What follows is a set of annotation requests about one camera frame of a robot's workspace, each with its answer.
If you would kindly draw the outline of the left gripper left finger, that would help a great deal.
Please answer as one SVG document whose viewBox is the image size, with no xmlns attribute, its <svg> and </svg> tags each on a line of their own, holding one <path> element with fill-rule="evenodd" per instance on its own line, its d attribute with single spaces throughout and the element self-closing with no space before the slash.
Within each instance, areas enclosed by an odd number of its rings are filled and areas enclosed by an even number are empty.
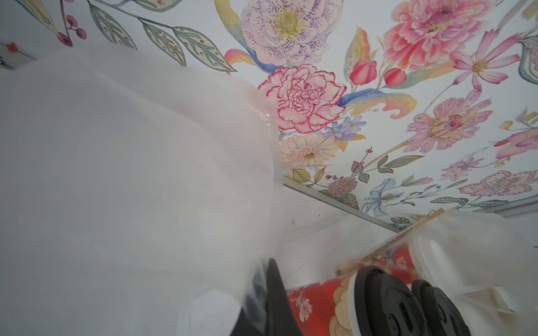
<svg viewBox="0 0 538 336">
<path fill-rule="evenodd" d="M 266 272 L 263 268 L 259 268 L 247 284 L 246 296 L 231 336 L 266 334 L 267 299 Z"/>
</svg>

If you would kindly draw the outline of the clear plastic bag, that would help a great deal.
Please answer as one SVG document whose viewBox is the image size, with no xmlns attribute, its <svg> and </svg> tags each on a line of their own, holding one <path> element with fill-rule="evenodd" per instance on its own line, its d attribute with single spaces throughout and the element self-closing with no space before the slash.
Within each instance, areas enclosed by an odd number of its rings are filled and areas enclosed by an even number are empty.
<svg viewBox="0 0 538 336">
<path fill-rule="evenodd" d="M 286 287 L 298 288 L 336 277 L 344 263 L 395 235 L 355 216 L 332 214 L 293 225 L 275 258 Z M 362 265 L 441 288 L 475 335 L 537 334 L 537 250 L 501 216 L 447 211 Z"/>
<path fill-rule="evenodd" d="M 281 232 L 276 109 L 121 47 L 1 77 L 1 334 L 229 335 Z"/>
</svg>

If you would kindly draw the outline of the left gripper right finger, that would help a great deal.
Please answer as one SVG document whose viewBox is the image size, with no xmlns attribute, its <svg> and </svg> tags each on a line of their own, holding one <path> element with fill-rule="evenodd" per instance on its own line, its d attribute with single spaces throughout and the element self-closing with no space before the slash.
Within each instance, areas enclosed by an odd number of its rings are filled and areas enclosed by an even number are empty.
<svg viewBox="0 0 538 336">
<path fill-rule="evenodd" d="M 303 334 L 294 318 L 276 260 L 273 258 L 268 261 L 266 285 L 266 335 L 302 336 Z"/>
</svg>

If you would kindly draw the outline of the red cup black lid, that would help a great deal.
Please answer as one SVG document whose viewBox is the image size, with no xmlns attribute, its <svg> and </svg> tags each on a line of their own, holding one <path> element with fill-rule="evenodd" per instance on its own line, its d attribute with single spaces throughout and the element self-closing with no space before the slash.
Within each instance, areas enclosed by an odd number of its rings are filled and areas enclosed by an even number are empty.
<svg viewBox="0 0 538 336">
<path fill-rule="evenodd" d="M 376 266 L 287 291 L 303 335 L 429 335 L 410 288 Z"/>
<path fill-rule="evenodd" d="M 458 308 L 440 288 L 421 279 L 413 281 L 411 291 L 425 315 L 430 335 L 472 335 Z"/>
</svg>

